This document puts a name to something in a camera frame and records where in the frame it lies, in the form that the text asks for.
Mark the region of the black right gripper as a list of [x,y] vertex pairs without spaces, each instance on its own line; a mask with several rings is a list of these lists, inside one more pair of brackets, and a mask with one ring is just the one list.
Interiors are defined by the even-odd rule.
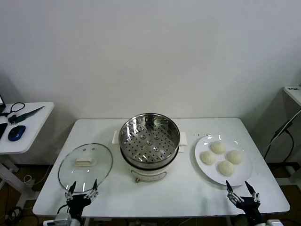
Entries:
[[240,197],[233,192],[233,189],[230,183],[226,180],[227,187],[227,197],[232,203],[236,203],[235,206],[238,209],[241,209],[248,218],[260,218],[261,214],[259,213],[260,198],[259,193],[257,193],[254,188],[245,181],[245,185],[251,195],[251,197]]

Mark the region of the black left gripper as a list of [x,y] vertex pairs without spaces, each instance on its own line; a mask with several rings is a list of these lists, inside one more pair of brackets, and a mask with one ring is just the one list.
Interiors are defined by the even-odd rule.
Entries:
[[94,200],[98,195],[97,180],[94,181],[92,190],[86,195],[72,196],[76,187],[76,181],[70,186],[69,190],[65,192],[65,198],[67,199],[67,205],[69,207],[69,213],[72,218],[81,218],[83,209],[91,204],[91,200]]

